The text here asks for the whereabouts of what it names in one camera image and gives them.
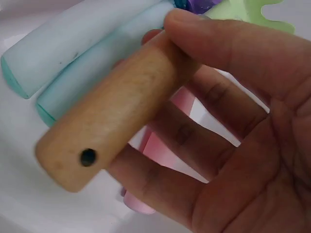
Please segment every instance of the teal rubber end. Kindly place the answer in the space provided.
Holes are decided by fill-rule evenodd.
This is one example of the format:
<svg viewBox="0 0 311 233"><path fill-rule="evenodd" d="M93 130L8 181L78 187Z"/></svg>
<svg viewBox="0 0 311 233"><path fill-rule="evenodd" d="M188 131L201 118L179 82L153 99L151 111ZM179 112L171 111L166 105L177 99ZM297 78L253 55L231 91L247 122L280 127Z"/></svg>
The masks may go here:
<svg viewBox="0 0 311 233"><path fill-rule="evenodd" d="M0 59L1 67L2 67L2 73L3 77L10 86L10 88L15 91L18 95L23 97L24 99L29 99L30 96L26 94L26 92L21 88L21 86L18 84L18 81L14 77L13 73L11 72L11 69L9 68L8 64L6 63L5 58L2 56Z"/></svg>
<svg viewBox="0 0 311 233"><path fill-rule="evenodd" d="M41 117L43 122L47 126L52 127L56 120L47 111L45 111L45 109L42 108L40 104L36 103L35 108L37 109L37 112L39 113L39 116Z"/></svg>

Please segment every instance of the purple object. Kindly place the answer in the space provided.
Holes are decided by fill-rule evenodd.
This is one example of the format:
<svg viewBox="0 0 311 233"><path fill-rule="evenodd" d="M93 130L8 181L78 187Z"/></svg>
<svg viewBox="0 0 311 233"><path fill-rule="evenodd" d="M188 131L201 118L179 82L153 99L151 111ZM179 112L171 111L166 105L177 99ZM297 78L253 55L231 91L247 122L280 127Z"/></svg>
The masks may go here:
<svg viewBox="0 0 311 233"><path fill-rule="evenodd" d="M187 0L186 10L201 15L222 0Z"/></svg>

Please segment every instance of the wooden handle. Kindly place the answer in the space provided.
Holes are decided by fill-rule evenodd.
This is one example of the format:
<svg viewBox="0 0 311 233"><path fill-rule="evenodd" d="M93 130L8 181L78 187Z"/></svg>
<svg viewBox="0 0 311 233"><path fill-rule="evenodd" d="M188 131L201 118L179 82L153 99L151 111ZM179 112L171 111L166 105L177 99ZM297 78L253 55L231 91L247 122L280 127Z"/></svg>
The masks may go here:
<svg viewBox="0 0 311 233"><path fill-rule="evenodd" d="M161 33L40 139L38 161L66 190L81 190L199 67Z"/></svg>

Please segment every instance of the white tray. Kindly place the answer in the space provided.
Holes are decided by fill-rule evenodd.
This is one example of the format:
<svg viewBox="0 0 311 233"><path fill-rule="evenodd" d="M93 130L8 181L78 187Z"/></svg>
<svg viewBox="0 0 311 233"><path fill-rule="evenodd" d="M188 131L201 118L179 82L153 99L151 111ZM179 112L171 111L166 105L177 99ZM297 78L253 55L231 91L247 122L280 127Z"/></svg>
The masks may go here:
<svg viewBox="0 0 311 233"><path fill-rule="evenodd" d="M48 18L80 0L0 0L0 55ZM296 25L311 39L310 0L286 0L264 8L271 19ZM121 185L101 172L82 192L58 187L37 164L33 147L48 129L34 102L13 93L0 74L0 233L187 233L160 214L144 216L129 210ZM196 102L191 116L230 141L235 139ZM139 136L133 140L137 145ZM187 174L199 176L180 162Z"/></svg>

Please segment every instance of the hand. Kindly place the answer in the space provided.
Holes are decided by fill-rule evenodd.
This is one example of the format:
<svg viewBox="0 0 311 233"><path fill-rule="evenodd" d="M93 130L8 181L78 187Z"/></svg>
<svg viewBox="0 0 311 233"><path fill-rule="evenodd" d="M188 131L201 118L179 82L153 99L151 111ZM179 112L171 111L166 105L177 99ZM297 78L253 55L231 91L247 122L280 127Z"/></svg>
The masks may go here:
<svg viewBox="0 0 311 233"><path fill-rule="evenodd" d="M310 232L311 42L181 10L166 17L165 29L184 52L207 65L188 88L241 145L233 146L168 103L151 123L153 130L210 182L162 167L130 146L108 171L194 233ZM270 113L210 67L231 73Z"/></svg>

